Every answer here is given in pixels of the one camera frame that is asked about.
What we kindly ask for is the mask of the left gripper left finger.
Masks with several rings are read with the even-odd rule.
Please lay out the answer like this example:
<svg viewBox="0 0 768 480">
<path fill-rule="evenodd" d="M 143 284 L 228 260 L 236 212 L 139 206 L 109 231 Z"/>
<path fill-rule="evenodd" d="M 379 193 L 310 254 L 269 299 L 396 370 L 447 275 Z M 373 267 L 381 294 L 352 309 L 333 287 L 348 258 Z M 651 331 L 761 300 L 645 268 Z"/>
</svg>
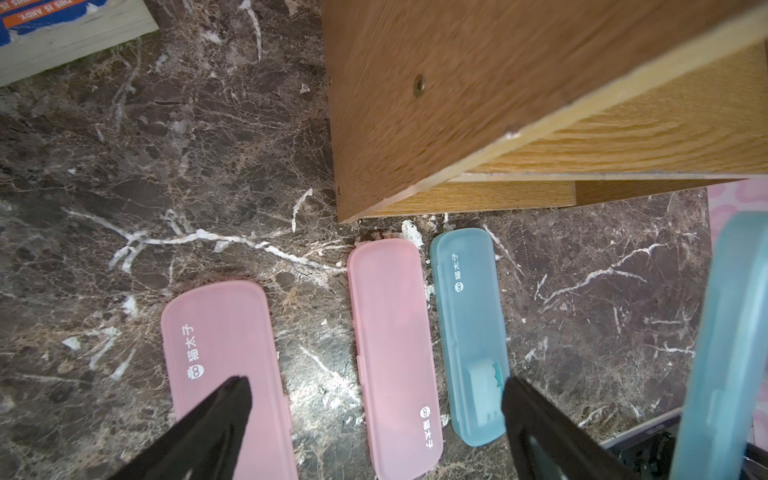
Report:
<svg viewBox="0 0 768 480">
<path fill-rule="evenodd" d="M 252 408 L 250 383 L 232 376 L 114 479 L 231 479 Z"/>
</svg>

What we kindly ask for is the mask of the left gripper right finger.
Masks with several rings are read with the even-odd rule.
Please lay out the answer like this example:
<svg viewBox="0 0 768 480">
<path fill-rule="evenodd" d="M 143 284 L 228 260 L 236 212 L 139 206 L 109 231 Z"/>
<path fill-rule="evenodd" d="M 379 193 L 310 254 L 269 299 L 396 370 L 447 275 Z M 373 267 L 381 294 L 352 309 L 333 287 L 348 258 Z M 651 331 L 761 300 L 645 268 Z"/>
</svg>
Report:
<svg viewBox="0 0 768 480">
<path fill-rule="evenodd" d="M 520 479 L 638 477 L 521 377 L 507 379 L 501 411 Z"/>
</svg>

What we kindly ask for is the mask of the teal pencil case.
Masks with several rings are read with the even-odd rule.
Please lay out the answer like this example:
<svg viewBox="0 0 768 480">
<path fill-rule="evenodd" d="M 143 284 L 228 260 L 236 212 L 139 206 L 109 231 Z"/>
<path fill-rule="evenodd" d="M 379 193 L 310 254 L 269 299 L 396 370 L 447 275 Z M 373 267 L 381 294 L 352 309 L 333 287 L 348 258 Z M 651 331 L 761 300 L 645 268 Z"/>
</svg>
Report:
<svg viewBox="0 0 768 480">
<path fill-rule="evenodd" d="M 471 447 L 486 445 L 506 431 L 510 376 L 493 242 L 478 228 L 446 232 L 430 260 L 453 429 Z"/>
<path fill-rule="evenodd" d="M 710 265 L 673 479 L 737 479 L 767 361 L 767 215 L 740 212 Z"/>
</svg>

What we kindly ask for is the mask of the pink pencil case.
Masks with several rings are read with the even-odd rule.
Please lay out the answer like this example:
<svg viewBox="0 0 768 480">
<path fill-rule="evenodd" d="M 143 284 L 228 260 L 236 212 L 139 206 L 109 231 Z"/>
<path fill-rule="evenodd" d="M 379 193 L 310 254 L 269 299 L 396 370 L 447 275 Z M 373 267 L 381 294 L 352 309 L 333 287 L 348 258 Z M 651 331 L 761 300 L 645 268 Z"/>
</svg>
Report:
<svg viewBox="0 0 768 480">
<path fill-rule="evenodd" d="M 357 370 L 379 479 L 416 479 L 439 461 L 442 427 L 418 248 L 372 241 L 348 259 Z"/>
<path fill-rule="evenodd" d="M 252 408 L 235 478 L 297 478 L 290 402 L 262 287 L 236 280 L 190 290 L 165 307 L 160 325 L 176 418 L 228 378 L 244 376 Z"/>
</svg>

